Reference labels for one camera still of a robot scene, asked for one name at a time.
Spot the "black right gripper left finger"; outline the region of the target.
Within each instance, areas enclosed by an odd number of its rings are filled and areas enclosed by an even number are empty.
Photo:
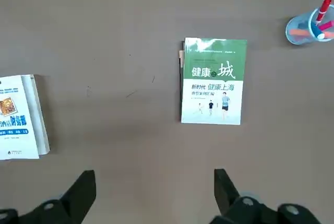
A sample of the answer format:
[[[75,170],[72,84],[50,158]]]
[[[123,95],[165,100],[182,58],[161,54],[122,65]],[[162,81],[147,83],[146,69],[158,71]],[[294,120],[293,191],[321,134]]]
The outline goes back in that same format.
[[[85,170],[60,198],[46,201],[29,213],[20,216],[15,209],[2,209],[1,223],[82,223],[95,199],[95,172]]]

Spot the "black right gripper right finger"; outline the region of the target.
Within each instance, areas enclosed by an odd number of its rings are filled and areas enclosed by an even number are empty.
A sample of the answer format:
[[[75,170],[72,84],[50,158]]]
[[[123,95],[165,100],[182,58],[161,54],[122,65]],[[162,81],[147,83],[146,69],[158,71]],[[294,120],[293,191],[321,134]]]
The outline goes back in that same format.
[[[251,196],[241,196],[224,169],[214,170],[214,197],[221,213],[212,220],[216,224],[320,224],[301,205],[284,203],[273,210]]]

